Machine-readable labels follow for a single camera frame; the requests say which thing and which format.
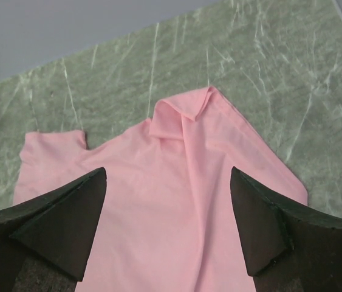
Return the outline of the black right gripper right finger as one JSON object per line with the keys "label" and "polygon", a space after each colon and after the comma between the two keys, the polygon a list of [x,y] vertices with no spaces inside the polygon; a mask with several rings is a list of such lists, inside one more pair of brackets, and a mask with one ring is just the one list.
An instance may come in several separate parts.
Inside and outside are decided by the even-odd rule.
{"label": "black right gripper right finger", "polygon": [[236,167],[230,189],[256,291],[342,291],[342,218],[287,198]]}

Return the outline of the pink t shirt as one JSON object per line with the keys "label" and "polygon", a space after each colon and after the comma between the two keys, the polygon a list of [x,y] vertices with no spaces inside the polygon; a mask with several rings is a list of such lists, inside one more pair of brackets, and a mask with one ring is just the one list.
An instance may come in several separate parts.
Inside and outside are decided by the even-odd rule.
{"label": "pink t shirt", "polygon": [[230,195],[236,167],[307,203],[301,181],[214,87],[159,100],[90,150],[80,130],[26,134],[13,202],[104,167],[107,191],[77,291],[253,291]]}

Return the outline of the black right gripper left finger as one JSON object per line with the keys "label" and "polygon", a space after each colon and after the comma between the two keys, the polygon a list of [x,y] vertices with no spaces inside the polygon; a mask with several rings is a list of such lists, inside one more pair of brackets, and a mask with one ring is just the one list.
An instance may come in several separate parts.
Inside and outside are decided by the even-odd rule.
{"label": "black right gripper left finger", "polygon": [[95,169],[0,210],[0,291],[75,291],[84,278],[106,195]]}

